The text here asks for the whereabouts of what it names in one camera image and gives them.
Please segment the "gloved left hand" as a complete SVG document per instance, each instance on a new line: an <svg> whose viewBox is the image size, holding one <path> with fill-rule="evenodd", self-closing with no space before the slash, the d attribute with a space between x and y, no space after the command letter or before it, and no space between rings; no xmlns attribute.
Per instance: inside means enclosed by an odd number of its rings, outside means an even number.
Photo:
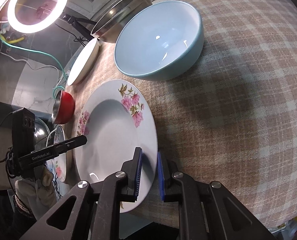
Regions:
<svg viewBox="0 0 297 240"><path fill-rule="evenodd" d="M38 180L22 178L15 181L17 207L36 220L42 218L57 202L53 178L52 172L43 166Z"/></svg>

